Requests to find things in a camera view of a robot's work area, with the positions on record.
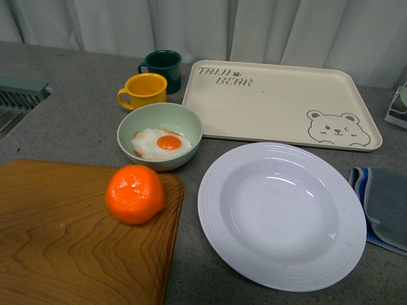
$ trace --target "plate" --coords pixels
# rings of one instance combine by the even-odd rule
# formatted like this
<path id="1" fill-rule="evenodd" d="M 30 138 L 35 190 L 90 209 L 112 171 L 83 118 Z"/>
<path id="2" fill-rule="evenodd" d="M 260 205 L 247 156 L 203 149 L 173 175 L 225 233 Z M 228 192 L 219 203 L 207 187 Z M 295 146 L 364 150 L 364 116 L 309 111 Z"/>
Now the plate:
<path id="1" fill-rule="evenodd" d="M 352 78 L 338 70 L 201 60 L 183 105 L 204 137 L 374 151 L 383 140 Z"/>
<path id="2" fill-rule="evenodd" d="M 292 292 L 329 287 L 366 244 L 359 200 L 319 157 L 259 142 L 228 151 L 205 173 L 198 213 L 207 239 L 234 270 Z"/>

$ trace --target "light green bowl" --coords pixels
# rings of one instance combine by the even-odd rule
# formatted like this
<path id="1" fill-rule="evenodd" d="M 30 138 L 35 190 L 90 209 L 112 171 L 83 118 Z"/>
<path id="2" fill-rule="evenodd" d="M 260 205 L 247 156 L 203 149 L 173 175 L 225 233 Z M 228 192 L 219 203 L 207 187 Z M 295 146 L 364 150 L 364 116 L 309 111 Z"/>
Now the light green bowl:
<path id="1" fill-rule="evenodd" d="M 162 161 L 138 157 L 133 150 L 132 139 L 136 132 L 147 128 L 164 128 L 180 133 L 191 142 L 192 148 L 176 158 Z M 135 164 L 162 172 L 173 170 L 189 161 L 198 149 L 203 131 L 202 121 L 193 111 L 179 104 L 162 102 L 150 104 L 129 113 L 117 129 L 117 142 Z"/>

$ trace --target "ceramic plate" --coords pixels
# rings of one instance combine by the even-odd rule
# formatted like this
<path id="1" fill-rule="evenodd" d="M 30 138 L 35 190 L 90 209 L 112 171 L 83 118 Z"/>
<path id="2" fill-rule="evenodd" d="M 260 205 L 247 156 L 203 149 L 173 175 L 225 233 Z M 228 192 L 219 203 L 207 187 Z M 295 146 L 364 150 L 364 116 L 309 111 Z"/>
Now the ceramic plate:
<path id="1" fill-rule="evenodd" d="M 210 244 L 267 287 L 306 292 L 346 277 L 366 244 L 359 200 L 343 176 L 297 147 L 253 143 L 217 159 L 198 212 Z"/>

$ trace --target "egg white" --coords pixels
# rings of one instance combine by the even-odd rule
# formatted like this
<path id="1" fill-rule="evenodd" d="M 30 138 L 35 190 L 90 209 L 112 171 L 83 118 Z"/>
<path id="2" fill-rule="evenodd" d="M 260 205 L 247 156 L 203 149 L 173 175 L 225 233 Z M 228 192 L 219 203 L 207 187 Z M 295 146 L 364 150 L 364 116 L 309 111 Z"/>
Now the egg white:
<path id="1" fill-rule="evenodd" d="M 177 149 L 162 149 L 157 145 L 157 140 L 164 135 L 172 135 L 181 141 Z M 164 129 L 147 128 L 136 132 L 132 140 L 134 152 L 144 159 L 166 160 L 178 157 L 192 148 L 191 142 L 179 133 Z"/>

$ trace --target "cloth napkin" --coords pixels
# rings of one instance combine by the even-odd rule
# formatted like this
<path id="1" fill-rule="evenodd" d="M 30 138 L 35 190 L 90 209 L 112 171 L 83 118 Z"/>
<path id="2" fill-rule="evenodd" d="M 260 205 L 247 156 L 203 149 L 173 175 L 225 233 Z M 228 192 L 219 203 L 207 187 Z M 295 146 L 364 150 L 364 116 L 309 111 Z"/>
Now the cloth napkin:
<path id="1" fill-rule="evenodd" d="M 348 181 L 363 206 L 367 241 L 407 256 L 407 175 L 355 167 Z"/>

